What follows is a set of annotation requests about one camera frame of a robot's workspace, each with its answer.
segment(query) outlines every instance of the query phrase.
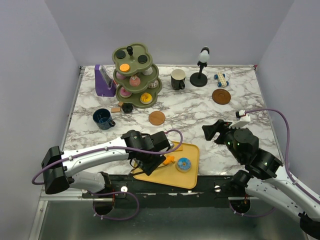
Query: blue mug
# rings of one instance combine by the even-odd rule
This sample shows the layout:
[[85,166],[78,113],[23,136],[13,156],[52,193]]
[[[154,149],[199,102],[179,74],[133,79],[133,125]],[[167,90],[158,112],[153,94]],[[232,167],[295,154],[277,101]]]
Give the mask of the blue mug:
[[111,113],[105,108],[95,111],[92,117],[95,124],[102,130],[108,130],[116,125],[112,120]]

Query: white marble surface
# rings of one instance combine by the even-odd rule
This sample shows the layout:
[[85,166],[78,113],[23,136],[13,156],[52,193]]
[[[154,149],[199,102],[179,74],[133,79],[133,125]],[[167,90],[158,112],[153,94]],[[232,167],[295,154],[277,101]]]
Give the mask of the white marble surface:
[[[255,71],[251,67],[206,67],[203,73],[208,76],[208,84],[205,87],[195,87],[191,85],[189,77],[199,70],[198,67],[158,68],[163,87],[157,103],[147,109],[135,108],[130,114],[113,113],[116,126],[101,130],[92,119],[93,113],[100,108],[110,110],[117,107],[118,101],[116,97],[96,95],[94,67],[86,67],[64,149],[75,150],[102,144],[132,129],[150,134],[178,129],[182,131],[185,143],[197,145],[200,149],[199,175],[233,175],[242,169],[243,166],[238,164],[224,145],[205,140],[202,125],[212,125],[219,119],[234,122],[236,111],[264,107]],[[185,89],[180,91],[173,90],[170,84],[170,73],[177,68],[183,69],[187,76]],[[106,69],[112,75],[115,68],[106,66]],[[214,74],[218,71],[225,73],[229,79],[229,86],[225,89],[230,92],[231,101],[227,105],[219,105],[212,100],[212,93],[218,88],[217,80],[214,80]],[[164,124],[154,126],[149,122],[149,114],[153,111],[162,111],[165,114]],[[279,158],[267,113],[252,114],[251,122],[248,128],[260,139],[260,148]],[[169,133],[168,138],[179,141],[176,133]],[[130,170],[129,161],[106,163],[91,169],[109,174],[128,174]]]

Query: black mug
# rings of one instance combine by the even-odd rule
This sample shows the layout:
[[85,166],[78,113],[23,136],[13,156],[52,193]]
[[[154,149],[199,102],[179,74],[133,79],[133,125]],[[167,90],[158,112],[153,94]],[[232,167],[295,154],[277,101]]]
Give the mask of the black mug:
[[112,120],[111,113],[105,108],[98,109],[93,114],[93,121],[102,130],[107,130],[116,125]]
[[186,73],[182,69],[175,69],[171,72],[171,86],[174,90],[185,89]]

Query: gray wall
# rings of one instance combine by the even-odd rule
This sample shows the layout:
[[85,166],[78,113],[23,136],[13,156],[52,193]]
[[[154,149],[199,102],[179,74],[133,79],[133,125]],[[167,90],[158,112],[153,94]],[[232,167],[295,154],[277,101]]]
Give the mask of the gray wall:
[[147,44],[157,64],[257,64],[294,0],[45,0],[75,59],[112,64],[112,52]]
[[0,238],[26,240],[41,189],[31,179],[61,142],[79,69],[43,0],[3,1],[0,32]]
[[[284,113],[291,129],[292,172],[320,194],[320,1],[295,0],[259,63],[266,104]],[[286,128],[272,114],[282,151]]]

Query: metal floor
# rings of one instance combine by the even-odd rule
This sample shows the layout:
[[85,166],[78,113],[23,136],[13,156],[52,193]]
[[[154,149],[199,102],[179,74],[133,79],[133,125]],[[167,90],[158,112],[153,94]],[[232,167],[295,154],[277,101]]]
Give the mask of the metal floor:
[[[270,210],[251,201],[249,214]],[[133,210],[117,209],[113,217]],[[276,210],[262,218],[234,215],[229,208],[142,209],[128,221],[94,217],[87,201],[49,202],[40,240],[307,240],[299,224]]]

